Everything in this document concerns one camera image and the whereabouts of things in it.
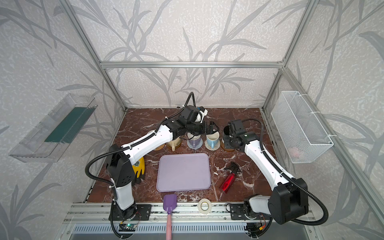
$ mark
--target transparent container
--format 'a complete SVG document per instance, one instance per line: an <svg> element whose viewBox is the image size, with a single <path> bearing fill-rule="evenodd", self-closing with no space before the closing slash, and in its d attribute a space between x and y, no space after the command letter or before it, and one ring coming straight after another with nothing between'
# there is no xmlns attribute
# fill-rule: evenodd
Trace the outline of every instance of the transparent container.
<svg viewBox="0 0 384 240"><path fill-rule="evenodd" d="M22 162L57 162L96 107L94 97L68 94L9 155Z"/></svg>
<svg viewBox="0 0 384 240"><path fill-rule="evenodd" d="M271 114L292 163L313 162L333 146L298 91L282 91Z"/></svg>

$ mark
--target purple spatula head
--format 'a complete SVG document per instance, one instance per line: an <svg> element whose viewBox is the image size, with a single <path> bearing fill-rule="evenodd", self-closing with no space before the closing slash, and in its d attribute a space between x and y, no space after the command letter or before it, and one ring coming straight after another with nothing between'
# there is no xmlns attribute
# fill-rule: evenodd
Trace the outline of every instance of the purple spatula head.
<svg viewBox="0 0 384 240"><path fill-rule="evenodd" d="M167 194L164 196L163 209L167 211L168 214L171 214L172 211L176 208L177 195L176 194Z"/></svg>

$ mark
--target pink spatula handle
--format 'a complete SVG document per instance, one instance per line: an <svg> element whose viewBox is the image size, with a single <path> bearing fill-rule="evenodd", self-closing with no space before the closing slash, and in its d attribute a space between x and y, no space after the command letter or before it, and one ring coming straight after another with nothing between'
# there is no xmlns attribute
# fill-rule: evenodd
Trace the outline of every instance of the pink spatula handle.
<svg viewBox="0 0 384 240"><path fill-rule="evenodd" d="M167 216L166 240L172 240L172 223L170 221L170 214Z"/></svg>

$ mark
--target wall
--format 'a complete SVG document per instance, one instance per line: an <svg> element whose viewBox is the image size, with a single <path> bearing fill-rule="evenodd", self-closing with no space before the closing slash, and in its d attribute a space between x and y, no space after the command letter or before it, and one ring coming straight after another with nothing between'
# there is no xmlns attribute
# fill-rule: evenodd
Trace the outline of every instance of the wall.
<svg viewBox="0 0 384 240"><path fill-rule="evenodd" d="M103 61L281 61L307 0L71 0ZM275 69L110 69L128 106L262 106Z"/></svg>
<svg viewBox="0 0 384 240"><path fill-rule="evenodd" d="M85 199L86 163L107 149L123 115L57 6L0 1L1 239L55 237L70 205ZM98 107L62 158L47 164L8 156L68 93L95 96Z"/></svg>
<svg viewBox="0 0 384 240"><path fill-rule="evenodd" d="M384 1L327 1L315 9L288 68L349 152L384 196ZM292 90L283 79L275 92ZM292 165L330 217L325 239L384 239L384 230L332 150L310 164ZM321 210L311 204L317 218Z"/></svg>

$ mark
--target red spray bottle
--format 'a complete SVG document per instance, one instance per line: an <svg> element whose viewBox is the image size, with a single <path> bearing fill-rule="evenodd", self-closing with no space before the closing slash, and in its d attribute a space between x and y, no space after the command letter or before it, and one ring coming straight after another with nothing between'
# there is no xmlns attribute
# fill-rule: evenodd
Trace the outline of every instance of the red spray bottle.
<svg viewBox="0 0 384 240"><path fill-rule="evenodd" d="M226 167L224 169L231 170L231 173L228 174L227 178L224 180L223 184L220 186L220 189L223 190L225 193L227 193L229 187L235 181L237 172L240 172L240 167L235 162L231 162L231 166Z"/></svg>

